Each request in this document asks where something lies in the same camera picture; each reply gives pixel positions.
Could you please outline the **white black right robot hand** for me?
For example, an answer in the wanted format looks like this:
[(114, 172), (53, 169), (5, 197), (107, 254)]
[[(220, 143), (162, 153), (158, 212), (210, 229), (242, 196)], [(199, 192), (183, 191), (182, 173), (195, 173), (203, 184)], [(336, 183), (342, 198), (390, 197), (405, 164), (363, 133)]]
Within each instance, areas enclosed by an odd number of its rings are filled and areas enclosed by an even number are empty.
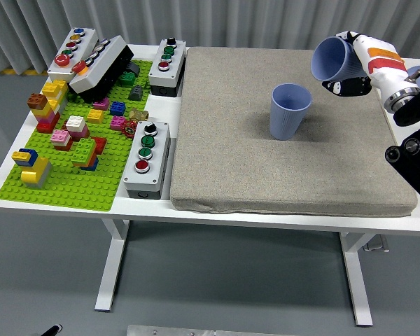
[(419, 91), (408, 81), (405, 62), (392, 44), (354, 31), (320, 42), (311, 59), (311, 73), (340, 97), (363, 96), (377, 88), (384, 101), (394, 102)]

